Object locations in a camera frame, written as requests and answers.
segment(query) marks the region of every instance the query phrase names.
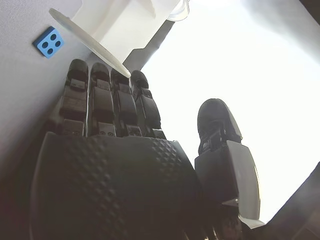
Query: gray surface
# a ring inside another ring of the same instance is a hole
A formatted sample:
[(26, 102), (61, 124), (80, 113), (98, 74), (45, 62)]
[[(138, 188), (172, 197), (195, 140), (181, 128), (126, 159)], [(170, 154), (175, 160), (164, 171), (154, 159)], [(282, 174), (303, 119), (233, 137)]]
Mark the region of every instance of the gray surface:
[[(37, 133), (42, 116), (61, 93), (74, 58), (90, 51), (62, 29), (49, 8), (72, 17), (81, 0), (0, 1), (0, 179), (10, 173)], [(64, 46), (50, 59), (32, 42), (48, 27), (57, 28)]]

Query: white plastic container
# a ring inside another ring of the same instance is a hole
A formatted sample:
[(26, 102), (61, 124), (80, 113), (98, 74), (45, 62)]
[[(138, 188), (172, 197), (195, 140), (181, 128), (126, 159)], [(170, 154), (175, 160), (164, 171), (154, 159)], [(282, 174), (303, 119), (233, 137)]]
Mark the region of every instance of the white plastic container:
[(50, 14), (118, 72), (133, 49), (144, 48), (180, 0), (82, 0), (73, 19)]

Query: blue block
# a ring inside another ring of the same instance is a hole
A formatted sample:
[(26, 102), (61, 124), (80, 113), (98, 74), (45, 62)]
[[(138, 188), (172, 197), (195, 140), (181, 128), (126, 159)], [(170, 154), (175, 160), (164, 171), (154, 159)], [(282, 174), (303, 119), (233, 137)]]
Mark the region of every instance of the blue block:
[(50, 26), (32, 44), (49, 59), (64, 45), (64, 41), (59, 32)]

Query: blue cube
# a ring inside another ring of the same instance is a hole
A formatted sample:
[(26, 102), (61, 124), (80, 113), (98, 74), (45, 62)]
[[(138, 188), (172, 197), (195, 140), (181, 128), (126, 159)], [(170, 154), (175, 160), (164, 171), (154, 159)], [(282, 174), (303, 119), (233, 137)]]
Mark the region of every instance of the blue cube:
[(33, 42), (33, 45), (49, 59), (64, 45), (64, 41), (59, 32), (50, 26)]

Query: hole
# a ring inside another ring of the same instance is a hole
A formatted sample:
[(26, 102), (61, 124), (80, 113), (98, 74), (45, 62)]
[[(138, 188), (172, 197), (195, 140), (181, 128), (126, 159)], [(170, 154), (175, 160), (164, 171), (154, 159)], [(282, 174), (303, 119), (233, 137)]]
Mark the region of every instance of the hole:
[(55, 35), (55, 34), (52, 34), (51, 35), (51, 37), (50, 37), (50, 39), (53, 41), (53, 40), (55, 40), (57, 38), (57, 35)]
[(44, 43), (42, 43), (42, 48), (45, 49), (46, 47), (48, 47), (48, 42), (45, 41)]

